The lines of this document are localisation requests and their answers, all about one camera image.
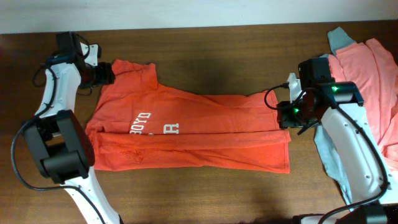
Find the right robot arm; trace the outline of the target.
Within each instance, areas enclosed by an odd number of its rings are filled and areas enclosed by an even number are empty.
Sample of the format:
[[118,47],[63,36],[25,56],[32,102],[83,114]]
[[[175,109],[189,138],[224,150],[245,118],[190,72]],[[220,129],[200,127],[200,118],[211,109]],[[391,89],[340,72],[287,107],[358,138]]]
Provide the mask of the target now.
[[327,58],[298,65],[284,88],[290,100],[277,105],[280,128],[322,126],[341,159],[352,203],[326,214],[294,216],[293,223],[397,223],[397,182],[378,151],[364,100],[353,82],[336,82]]

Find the orange soccer t-shirt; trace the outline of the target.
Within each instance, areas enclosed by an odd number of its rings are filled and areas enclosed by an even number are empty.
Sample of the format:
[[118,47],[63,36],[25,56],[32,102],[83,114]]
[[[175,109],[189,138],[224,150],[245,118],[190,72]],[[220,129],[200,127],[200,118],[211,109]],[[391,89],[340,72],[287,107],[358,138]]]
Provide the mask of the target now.
[[274,93],[195,95],[158,82],[154,64],[116,60],[86,125],[98,170],[222,167],[287,174],[290,134]]

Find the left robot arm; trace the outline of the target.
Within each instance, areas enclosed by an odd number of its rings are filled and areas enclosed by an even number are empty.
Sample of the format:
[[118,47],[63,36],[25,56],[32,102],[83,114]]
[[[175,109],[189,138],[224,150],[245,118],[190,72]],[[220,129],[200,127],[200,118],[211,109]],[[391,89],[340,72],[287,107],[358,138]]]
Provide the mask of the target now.
[[122,223],[96,178],[93,146],[74,114],[79,89],[110,85],[115,74],[110,63],[99,62],[101,47],[76,32],[59,33],[56,42],[57,50],[40,66],[46,82],[39,109],[16,134],[54,186],[34,187],[16,176],[28,189],[65,190],[87,223]]

